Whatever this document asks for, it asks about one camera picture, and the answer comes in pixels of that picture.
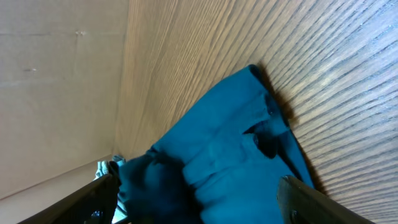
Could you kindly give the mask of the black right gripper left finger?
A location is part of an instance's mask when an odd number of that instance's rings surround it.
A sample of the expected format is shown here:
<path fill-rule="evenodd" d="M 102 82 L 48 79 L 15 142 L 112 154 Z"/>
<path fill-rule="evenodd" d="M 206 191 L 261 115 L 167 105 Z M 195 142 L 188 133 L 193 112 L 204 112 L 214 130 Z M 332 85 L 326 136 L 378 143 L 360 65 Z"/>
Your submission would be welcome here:
<path fill-rule="evenodd" d="M 19 224 L 111 224 L 119 179 L 106 174 Z"/>

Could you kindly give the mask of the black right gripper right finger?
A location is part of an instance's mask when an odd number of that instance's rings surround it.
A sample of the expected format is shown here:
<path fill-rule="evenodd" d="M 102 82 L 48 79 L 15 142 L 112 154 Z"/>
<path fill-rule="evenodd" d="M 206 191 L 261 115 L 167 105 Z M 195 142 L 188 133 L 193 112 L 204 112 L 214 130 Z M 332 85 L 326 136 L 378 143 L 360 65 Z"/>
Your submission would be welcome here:
<path fill-rule="evenodd" d="M 277 202 L 288 224 L 374 224 L 291 175 L 279 180 Z"/>

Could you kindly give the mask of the dark blue polo shirt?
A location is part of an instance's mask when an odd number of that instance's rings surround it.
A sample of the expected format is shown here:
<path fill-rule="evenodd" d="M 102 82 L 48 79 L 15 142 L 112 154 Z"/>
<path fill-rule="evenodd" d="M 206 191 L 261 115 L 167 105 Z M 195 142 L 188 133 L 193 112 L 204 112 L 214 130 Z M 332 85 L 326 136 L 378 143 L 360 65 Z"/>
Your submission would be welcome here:
<path fill-rule="evenodd" d="M 121 166 L 119 198 L 132 223 L 281 223 L 285 175 L 312 185 L 287 120 L 249 65 Z"/>

